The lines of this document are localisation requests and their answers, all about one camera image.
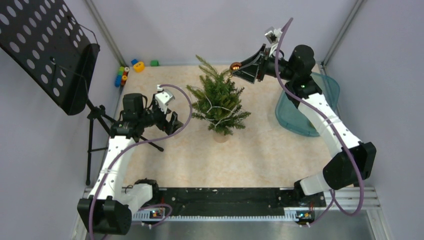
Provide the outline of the copper bauble ornament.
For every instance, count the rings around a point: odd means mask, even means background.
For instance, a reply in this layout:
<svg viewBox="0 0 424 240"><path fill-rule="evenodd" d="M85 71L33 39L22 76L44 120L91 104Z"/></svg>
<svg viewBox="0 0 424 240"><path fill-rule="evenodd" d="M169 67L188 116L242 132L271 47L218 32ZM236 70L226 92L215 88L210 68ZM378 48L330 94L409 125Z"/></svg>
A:
<svg viewBox="0 0 424 240"><path fill-rule="evenodd" d="M230 72L238 71L243 65L240 62L233 62L229 66Z"/></svg>

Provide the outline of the small green christmas tree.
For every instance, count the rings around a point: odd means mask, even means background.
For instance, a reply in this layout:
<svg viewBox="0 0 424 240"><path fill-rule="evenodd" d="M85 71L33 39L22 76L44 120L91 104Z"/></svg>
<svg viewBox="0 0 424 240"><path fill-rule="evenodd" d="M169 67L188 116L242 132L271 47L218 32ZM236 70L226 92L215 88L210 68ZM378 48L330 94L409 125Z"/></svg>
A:
<svg viewBox="0 0 424 240"><path fill-rule="evenodd" d="M213 132L213 139L225 143L234 130L246 128L244 121L251 115L242 105L241 95L245 88L236 87L230 69L218 71L201 56L195 57L202 74L198 77L201 87L186 86L195 98L191 117L207 122L207 130Z"/></svg>

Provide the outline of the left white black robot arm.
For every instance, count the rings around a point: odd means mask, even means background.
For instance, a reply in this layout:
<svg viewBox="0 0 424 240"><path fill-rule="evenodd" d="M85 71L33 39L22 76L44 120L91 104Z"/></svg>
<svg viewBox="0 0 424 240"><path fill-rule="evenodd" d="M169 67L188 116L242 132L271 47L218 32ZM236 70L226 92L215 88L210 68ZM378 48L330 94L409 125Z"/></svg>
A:
<svg viewBox="0 0 424 240"><path fill-rule="evenodd" d="M152 142L143 137L146 128L156 126L170 136L183 126L177 113L168 108L174 98L169 90L161 90L153 94L152 102L145 106L146 96L141 93L124 95L120 118L111 126L99 177L88 197L81 198L77 204L89 233L125 235L134 213L144 204L154 207L160 202L155 180L138 180L127 193L123 192L123 180L135 150L133 145Z"/></svg>

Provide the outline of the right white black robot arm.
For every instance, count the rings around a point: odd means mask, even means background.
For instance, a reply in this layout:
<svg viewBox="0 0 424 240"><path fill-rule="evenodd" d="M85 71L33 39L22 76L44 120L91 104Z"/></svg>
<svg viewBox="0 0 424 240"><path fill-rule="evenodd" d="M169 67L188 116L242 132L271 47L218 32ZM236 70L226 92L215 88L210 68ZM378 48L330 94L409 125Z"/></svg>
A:
<svg viewBox="0 0 424 240"><path fill-rule="evenodd" d="M230 65L230 73L247 82L261 81L265 76L286 82L283 90L288 100L299 110L323 138L331 160L319 173L294 184L293 200L307 206L314 195L330 191L332 195L349 185L358 184L358 207L363 206L366 180L376 157L372 142L363 142L340 120L327 102L322 89L312 77L314 51L301 44L294 48L288 60L277 58L277 50L265 44L251 57Z"/></svg>

